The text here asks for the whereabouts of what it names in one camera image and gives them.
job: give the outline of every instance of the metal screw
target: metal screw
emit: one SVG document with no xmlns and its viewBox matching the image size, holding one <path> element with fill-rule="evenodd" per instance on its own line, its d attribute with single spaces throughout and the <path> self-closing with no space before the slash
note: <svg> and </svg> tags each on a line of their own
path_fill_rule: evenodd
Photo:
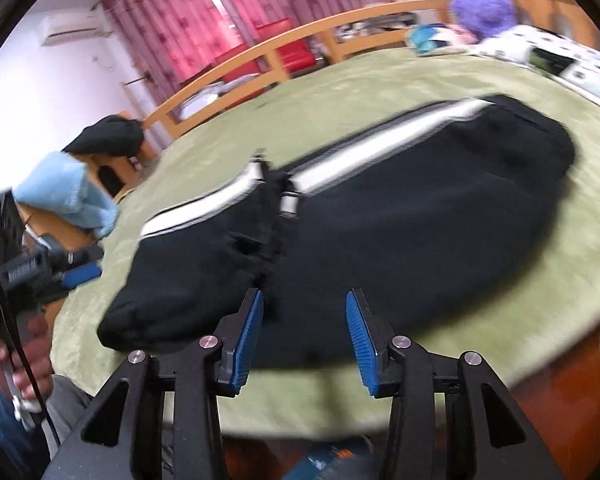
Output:
<svg viewBox="0 0 600 480">
<path fill-rule="evenodd" d="M 482 356 L 478 352 L 467 352 L 464 354 L 464 360 L 471 366 L 477 366 L 482 362 Z"/>
<path fill-rule="evenodd" d="M 137 365 L 138 363 L 144 361 L 145 357 L 146 354 L 142 350 L 134 350 L 133 352 L 131 352 L 131 354 L 129 354 L 129 357 L 127 357 L 127 359 L 131 364 Z"/>
<path fill-rule="evenodd" d="M 411 339 L 405 335 L 397 335 L 391 339 L 391 343 L 393 343 L 396 348 L 409 348 L 411 346 Z"/>
<path fill-rule="evenodd" d="M 214 335 L 205 335 L 200 338 L 200 346 L 202 348 L 213 348 L 218 344 L 218 338 Z"/>
</svg>

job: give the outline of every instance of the power cord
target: power cord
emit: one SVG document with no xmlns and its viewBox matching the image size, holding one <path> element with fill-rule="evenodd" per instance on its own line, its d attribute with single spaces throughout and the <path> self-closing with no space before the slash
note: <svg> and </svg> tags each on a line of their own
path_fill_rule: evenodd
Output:
<svg viewBox="0 0 600 480">
<path fill-rule="evenodd" d="M 16 352 L 18 357 L 22 361 L 22 366 L 24 367 L 27 377 L 29 381 L 31 381 L 31 385 L 33 386 L 33 391 L 36 394 L 36 399 L 40 403 L 40 409 L 42 410 L 42 415 L 45 417 L 46 421 L 49 424 L 49 428 L 51 429 L 51 433 L 53 434 L 54 440 L 56 441 L 56 446 L 60 447 L 60 438 L 58 437 L 58 432 L 56 431 L 56 427 L 51 420 L 51 416 L 46 408 L 46 402 L 43 398 L 42 394 L 40 394 L 40 389 L 38 387 L 38 382 L 33 375 L 33 371 L 31 370 L 31 366 L 29 365 L 29 361 L 27 356 L 24 353 L 24 349 L 22 347 L 22 341 L 20 340 L 20 333 L 18 332 L 18 324 L 16 323 L 15 318 L 13 317 L 13 312 L 11 311 L 11 307 L 9 306 L 9 301 L 7 300 L 7 295 L 2 288 L 2 283 L 0 281 L 0 312 L 2 314 L 2 320 L 4 321 L 4 325 L 9 333 L 9 337 L 11 341 L 13 341 L 13 345 L 16 348 Z"/>
</svg>

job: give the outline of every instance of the air conditioner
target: air conditioner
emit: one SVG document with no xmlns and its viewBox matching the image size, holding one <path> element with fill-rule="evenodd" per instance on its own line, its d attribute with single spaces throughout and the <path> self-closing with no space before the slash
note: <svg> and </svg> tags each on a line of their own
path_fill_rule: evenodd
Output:
<svg viewBox="0 0 600 480">
<path fill-rule="evenodd" d="M 109 36 L 103 20 L 96 12 L 66 10 L 53 12 L 42 18 L 38 29 L 42 45 L 55 45 L 67 41 Z"/>
</svg>

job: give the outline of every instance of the purple plush toy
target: purple plush toy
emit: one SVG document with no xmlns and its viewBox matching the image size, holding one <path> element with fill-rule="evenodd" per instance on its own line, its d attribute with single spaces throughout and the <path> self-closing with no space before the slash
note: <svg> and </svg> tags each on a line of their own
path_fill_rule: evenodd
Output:
<svg viewBox="0 0 600 480">
<path fill-rule="evenodd" d="M 479 40 L 516 25 L 516 8 L 511 0 L 453 0 L 451 10 L 458 24 L 468 28 Z"/>
</svg>

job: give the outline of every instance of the black object on blanket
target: black object on blanket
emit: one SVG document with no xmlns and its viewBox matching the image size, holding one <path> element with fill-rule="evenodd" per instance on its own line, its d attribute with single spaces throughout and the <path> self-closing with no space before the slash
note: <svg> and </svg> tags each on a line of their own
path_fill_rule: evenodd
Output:
<svg viewBox="0 0 600 480">
<path fill-rule="evenodd" d="M 98 336 L 120 351 L 170 352 L 210 332 L 240 306 L 250 256 L 275 231 L 292 184 L 298 218 L 262 284 L 254 365 L 350 359 L 352 286 L 399 332 L 452 312 L 520 268 L 573 161 L 557 121 L 502 95 L 401 114 L 278 171 L 252 161 L 221 189 L 145 224 Z"/>
<path fill-rule="evenodd" d="M 76 155 L 136 156 L 143 140 L 140 121 L 110 115 L 87 126 L 63 151 Z"/>
</svg>

